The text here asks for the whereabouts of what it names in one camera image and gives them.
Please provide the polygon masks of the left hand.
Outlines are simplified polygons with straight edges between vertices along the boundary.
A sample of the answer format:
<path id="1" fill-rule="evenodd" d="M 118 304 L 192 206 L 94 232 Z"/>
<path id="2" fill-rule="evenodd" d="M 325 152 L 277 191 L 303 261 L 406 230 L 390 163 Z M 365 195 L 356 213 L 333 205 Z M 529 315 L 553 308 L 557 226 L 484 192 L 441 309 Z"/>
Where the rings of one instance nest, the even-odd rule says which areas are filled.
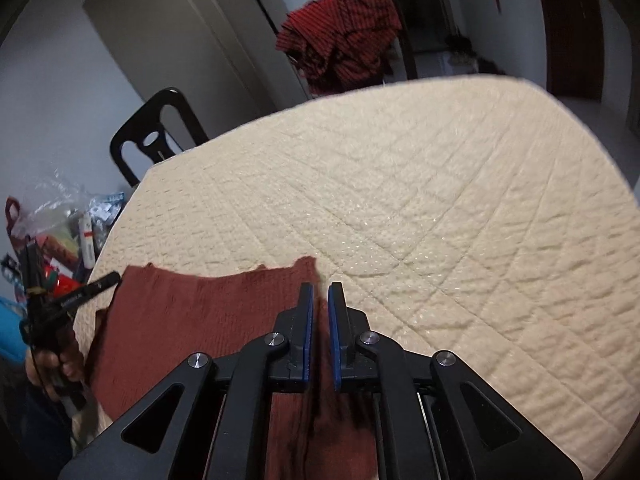
<path id="1" fill-rule="evenodd" d="M 27 349 L 25 352 L 25 370 L 28 380 L 43 388 L 52 401 L 60 400 L 53 379 L 64 375 L 70 382 L 84 379 L 84 355 L 79 349 L 75 333 L 70 333 L 70 342 L 61 352 Z"/>

